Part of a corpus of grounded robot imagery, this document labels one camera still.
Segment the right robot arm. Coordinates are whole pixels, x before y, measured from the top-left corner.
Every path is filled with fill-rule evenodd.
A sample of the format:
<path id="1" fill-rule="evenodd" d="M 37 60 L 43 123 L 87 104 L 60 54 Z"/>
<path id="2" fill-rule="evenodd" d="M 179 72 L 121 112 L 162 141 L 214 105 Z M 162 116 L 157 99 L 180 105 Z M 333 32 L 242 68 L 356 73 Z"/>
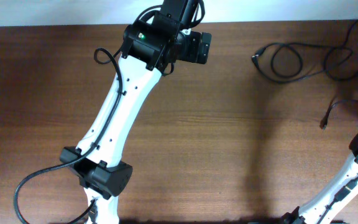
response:
<path id="1" fill-rule="evenodd" d="M 309 202 L 284 214 L 280 223 L 328 224 L 358 194 L 358 133 L 349 145 L 351 153 L 341 170 Z"/>

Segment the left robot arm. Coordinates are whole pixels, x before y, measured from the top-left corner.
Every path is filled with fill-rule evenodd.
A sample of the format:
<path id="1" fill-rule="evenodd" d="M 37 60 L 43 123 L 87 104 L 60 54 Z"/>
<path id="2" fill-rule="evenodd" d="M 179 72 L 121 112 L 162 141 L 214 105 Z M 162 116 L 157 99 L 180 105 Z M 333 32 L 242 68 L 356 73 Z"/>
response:
<path id="1" fill-rule="evenodd" d="M 85 190 L 83 222 L 119 222 L 119 194 L 133 171 L 122 161 L 129 131 L 152 88 L 173 72 L 176 61 L 206 63 L 212 36 L 195 31 L 204 15 L 202 0 L 166 0 L 126 27 L 118 53 L 110 58 L 114 81 L 94 123 L 77 145 L 60 154 Z"/>

